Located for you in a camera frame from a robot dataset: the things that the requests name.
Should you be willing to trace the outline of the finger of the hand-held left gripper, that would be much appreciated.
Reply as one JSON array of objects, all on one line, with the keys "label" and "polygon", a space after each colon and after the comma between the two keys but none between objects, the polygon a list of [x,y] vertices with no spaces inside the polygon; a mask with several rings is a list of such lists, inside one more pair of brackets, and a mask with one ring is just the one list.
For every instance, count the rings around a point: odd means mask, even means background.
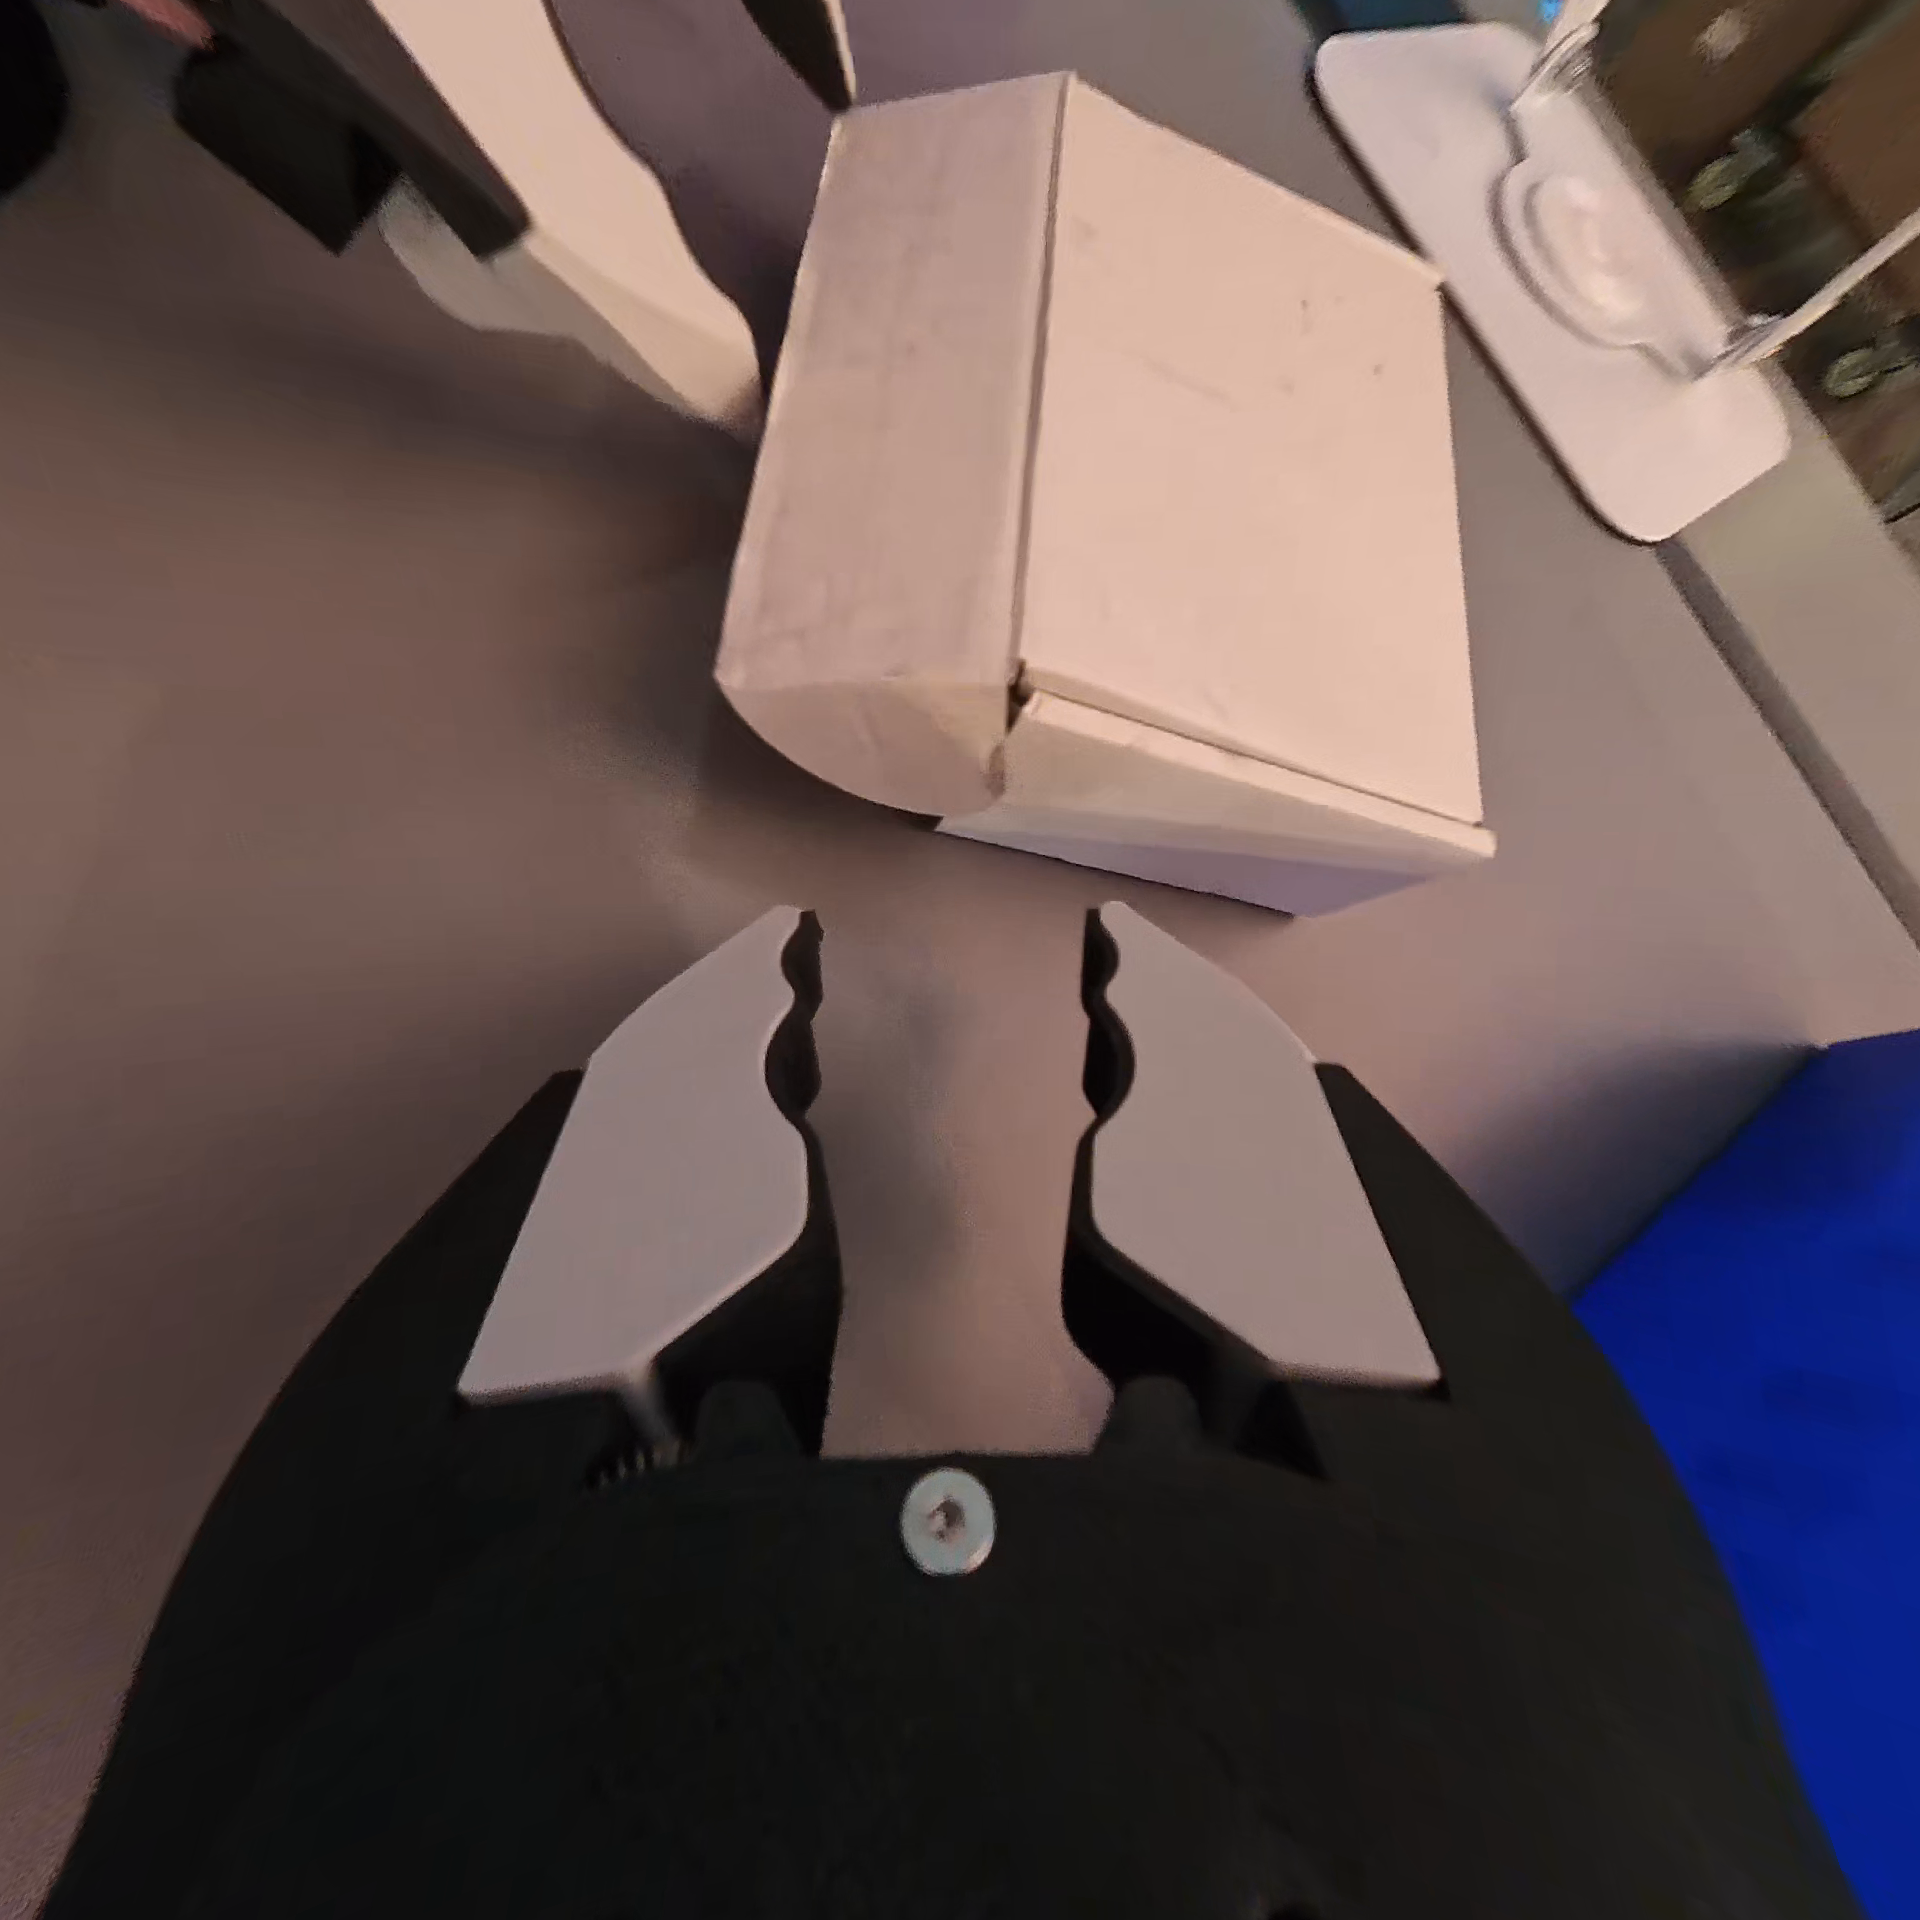
[{"label": "finger of the hand-held left gripper", "polygon": [[747,0],[742,9],[813,101],[827,111],[853,107],[858,84],[840,4]]},{"label": "finger of the hand-held left gripper", "polygon": [[612,131],[541,4],[371,4],[513,192],[527,228],[481,257],[404,178],[376,213],[416,288],[455,319],[572,341],[668,411],[762,432],[754,337]]}]

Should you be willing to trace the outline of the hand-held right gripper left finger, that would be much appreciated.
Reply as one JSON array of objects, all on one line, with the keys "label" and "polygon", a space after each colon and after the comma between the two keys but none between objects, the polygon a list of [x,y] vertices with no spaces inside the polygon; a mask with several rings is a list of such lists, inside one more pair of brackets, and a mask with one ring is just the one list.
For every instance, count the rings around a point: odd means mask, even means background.
[{"label": "hand-held right gripper left finger", "polygon": [[724,1383],[818,1454],[840,1252],[809,1111],[824,931],[779,907],[592,1054],[460,1376],[472,1406],[607,1394],[684,1454]]}]

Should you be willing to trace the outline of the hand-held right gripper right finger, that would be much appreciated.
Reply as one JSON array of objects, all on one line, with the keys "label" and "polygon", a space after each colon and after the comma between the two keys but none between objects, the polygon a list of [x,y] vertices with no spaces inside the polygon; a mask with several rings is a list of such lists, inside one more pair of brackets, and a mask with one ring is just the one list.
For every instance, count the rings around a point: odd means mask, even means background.
[{"label": "hand-held right gripper right finger", "polygon": [[1111,1387],[1440,1383],[1311,1050],[1121,901],[1085,914],[1061,1313]]}]

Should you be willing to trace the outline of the white cardboard mailer box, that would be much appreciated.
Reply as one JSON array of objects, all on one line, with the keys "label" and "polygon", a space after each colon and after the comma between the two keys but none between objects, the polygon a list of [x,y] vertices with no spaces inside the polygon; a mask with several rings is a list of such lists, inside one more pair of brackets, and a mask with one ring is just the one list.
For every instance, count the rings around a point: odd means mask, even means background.
[{"label": "white cardboard mailer box", "polygon": [[974,845],[1287,917],[1476,869],[1437,273],[1069,72],[850,111],[713,680]]}]

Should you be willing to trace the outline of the blue plastic bin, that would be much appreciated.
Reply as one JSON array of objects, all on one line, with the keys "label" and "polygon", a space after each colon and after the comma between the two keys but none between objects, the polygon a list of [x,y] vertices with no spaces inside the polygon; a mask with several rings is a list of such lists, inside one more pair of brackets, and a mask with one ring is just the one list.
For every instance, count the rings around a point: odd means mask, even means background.
[{"label": "blue plastic bin", "polygon": [[1809,1054],[1572,1311],[1727,1572],[1868,1915],[1917,1915],[1917,1035]]}]

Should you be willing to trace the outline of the document stand with white base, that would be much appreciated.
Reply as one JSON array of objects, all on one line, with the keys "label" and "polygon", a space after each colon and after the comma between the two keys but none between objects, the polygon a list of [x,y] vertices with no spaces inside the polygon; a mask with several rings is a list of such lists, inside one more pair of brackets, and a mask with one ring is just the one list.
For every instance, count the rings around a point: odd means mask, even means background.
[{"label": "document stand with white base", "polygon": [[1667,543],[1778,467],[1766,373],[1914,240],[1771,317],[1682,213],[1698,168],[1914,5],[1542,5],[1327,36],[1311,80],[1398,230],[1588,509]]}]

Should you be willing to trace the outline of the brown wheeled dolly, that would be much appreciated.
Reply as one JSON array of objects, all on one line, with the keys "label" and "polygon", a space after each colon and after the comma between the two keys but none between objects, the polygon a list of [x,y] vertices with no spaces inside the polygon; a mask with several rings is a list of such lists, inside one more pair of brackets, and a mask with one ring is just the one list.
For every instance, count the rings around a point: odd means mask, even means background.
[{"label": "brown wheeled dolly", "polygon": [[[1914,19],[1785,87],[1682,192],[1734,295],[1771,317],[1890,242],[1914,203]],[[1914,373],[1914,276],[1910,237],[1787,344],[1785,369],[1815,402],[1859,402]]]}]

